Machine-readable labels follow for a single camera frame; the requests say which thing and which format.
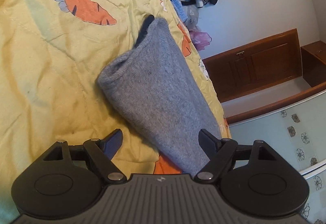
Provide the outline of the grey knitted garment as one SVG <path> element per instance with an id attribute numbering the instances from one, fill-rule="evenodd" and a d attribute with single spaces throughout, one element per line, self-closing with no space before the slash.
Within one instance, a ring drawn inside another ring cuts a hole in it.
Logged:
<path id="1" fill-rule="evenodd" d="M 198 134 L 220 136 L 219 125 L 165 19 L 155 18 L 143 41 L 110 62 L 97 82 L 112 107 L 182 172 L 195 175 L 208 163 Z"/>

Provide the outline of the brown wooden door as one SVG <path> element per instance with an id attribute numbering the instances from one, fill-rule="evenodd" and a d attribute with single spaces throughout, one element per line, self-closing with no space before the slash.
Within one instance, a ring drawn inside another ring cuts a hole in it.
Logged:
<path id="1" fill-rule="evenodd" d="M 251 42 L 208 57 L 203 61 L 229 124 L 279 110 L 325 91 L 325 42 L 301 46 L 296 29 Z M 300 92 L 272 93 L 268 89 L 302 79 L 308 87 Z"/>

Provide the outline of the pink plastic bag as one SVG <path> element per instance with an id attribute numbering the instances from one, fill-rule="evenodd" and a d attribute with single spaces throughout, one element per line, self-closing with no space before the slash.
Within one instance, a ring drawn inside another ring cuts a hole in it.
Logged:
<path id="1" fill-rule="evenodd" d="M 211 36 L 207 32 L 190 31 L 191 41 L 198 51 L 204 50 L 212 42 Z"/>

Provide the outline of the yellow carrot print quilt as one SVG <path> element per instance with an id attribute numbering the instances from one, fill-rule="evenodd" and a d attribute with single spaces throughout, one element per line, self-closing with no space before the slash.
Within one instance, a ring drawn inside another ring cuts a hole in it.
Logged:
<path id="1" fill-rule="evenodd" d="M 79 145 L 119 128 L 114 163 L 152 173 L 158 151 L 108 105 L 96 80 L 132 48 L 149 14 L 163 17 L 224 138 L 223 108 L 170 0 L 1 0 L 1 223 L 18 217 L 14 180 L 57 140 Z"/>

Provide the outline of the light blue fleece blanket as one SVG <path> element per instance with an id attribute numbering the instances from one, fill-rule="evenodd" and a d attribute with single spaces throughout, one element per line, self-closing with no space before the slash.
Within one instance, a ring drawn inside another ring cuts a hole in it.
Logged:
<path id="1" fill-rule="evenodd" d="M 187 14 L 185 13 L 183 7 L 182 7 L 182 4 L 180 2 L 180 0 L 170 0 L 170 2 L 172 3 L 174 9 L 175 9 L 175 12 L 177 13 L 179 19 L 182 21 L 182 22 L 186 22 L 188 17 L 187 17 Z"/>

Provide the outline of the grey garment on pile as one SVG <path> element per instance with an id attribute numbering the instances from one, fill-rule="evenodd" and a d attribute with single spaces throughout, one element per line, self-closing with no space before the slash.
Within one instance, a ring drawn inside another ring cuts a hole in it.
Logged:
<path id="1" fill-rule="evenodd" d="M 183 9 L 187 15 L 187 20 L 184 22 L 189 31 L 200 31 L 197 26 L 199 21 L 199 11 L 196 5 L 183 6 Z"/>

